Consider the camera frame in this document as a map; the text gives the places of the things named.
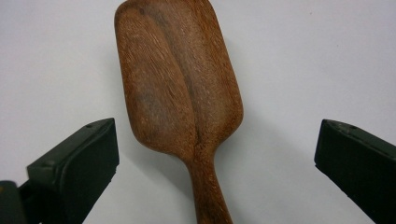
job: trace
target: carved wooden scoop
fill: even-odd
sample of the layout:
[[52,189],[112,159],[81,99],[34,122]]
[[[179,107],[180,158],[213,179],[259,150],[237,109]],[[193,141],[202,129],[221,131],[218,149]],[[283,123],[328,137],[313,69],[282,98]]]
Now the carved wooden scoop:
[[188,167],[198,223],[233,223],[214,171],[216,148],[243,108],[207,0],[130,0],[115,28],[125,102],[136,139]]

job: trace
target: white background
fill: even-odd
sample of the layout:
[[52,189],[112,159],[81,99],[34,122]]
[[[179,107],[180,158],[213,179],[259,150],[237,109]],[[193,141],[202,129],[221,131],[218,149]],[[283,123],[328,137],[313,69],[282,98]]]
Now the white background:
[[[85,223],[195,223],[176,158],[140,146],[114,35],[121,1],[1,1],[0,179],[115,118],[120,166]],[[245,117],[216,170],[233,222],[373,223],[315,168],[322,119],[396,144],[396,2],[212,0]]]

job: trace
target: wooden utensil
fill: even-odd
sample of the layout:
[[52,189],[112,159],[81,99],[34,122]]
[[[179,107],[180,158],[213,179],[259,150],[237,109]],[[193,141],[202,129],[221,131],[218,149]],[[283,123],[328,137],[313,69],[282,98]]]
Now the wooden utensil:
[[198,223],[233,223],[214,155],[241,123],[243,108],[212,6],[130,0],[118,8],[115,28],[134,136],[186,164]]

